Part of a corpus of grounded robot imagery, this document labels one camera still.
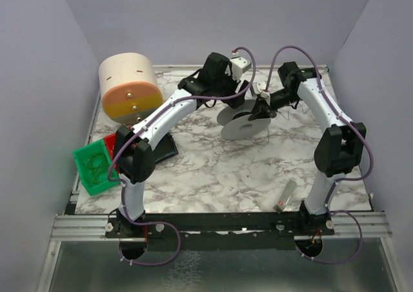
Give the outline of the grey plastic cable spool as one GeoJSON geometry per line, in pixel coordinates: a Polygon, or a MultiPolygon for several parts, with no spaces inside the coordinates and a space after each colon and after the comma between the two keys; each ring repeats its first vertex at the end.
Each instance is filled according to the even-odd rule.
{"type": "Polygon", "coordinates": [[[248,99],[236,109],[227,106],[219,112],[216,120],[222,126],[221,136],[223,139],[242,140],[251,138],[270,125],[270,118],[249,120],[255,103],[254,99],[248,99]]]}

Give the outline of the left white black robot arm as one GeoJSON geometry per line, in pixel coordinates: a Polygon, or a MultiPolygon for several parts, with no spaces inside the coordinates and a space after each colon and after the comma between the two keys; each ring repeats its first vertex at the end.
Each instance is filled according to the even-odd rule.
{"type": "Polygon", "coordinates": [[[146,226],[143,193],[146,180],[151,176],[156,159],[154,149],[170,129],[189,114],[209,101],[221,101],[230,107],[242,103],[245,92],[252,86],[243,81],[243,74],[256,71],[253,55],[239,55],[246,48],[237,47],[231,59],[213,52],[204,65],[183,78],[173,94],[149,117],[131,129],[120,127],[116,132],[114,158],[107,178],[121,184],[121,204],[117,216],[130,225],[146,226]]]}

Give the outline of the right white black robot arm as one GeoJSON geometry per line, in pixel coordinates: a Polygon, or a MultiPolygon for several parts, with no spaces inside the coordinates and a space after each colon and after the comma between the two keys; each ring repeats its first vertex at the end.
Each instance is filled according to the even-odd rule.
{"type": "Polygon", "coordinates": [[[273,118],[279,109],[305,102],[323,135],[314,151],[316,179],[303,206],[308,214],[326,214],[337,184],[350,180],[348,174],[360,164],[363,151],[368,149],[367,128],[361,122],[353,122],[339,108],[317,68],[300,69],[295,62],[286,62],[277,73],[282,89],[269,92],[268,83],[253,85],[251,92],[256,104],[251,119],[273,118]]]}

